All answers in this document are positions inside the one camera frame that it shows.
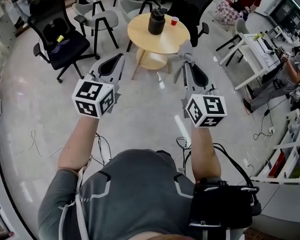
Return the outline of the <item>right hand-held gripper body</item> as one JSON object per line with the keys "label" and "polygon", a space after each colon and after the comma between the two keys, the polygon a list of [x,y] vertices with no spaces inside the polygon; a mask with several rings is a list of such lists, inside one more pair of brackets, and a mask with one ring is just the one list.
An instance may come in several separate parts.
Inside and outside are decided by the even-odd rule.
{"label": "right hand-held gripper body", "polygon": [[214,85],[187,91],[181,103],[184,117],[196,128],[214,128],[227,116],[225,98]]}

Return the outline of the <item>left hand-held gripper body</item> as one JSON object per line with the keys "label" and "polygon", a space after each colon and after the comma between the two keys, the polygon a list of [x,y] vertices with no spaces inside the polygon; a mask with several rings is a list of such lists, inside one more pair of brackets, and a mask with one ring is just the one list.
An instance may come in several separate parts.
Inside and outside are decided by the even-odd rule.
{"label": "left hand-held gripper body", "polygon": [[78,80],[71,98],[78,114],[101,119],[112,112],[120,97],[118,90],[118,83],[87,73]]}

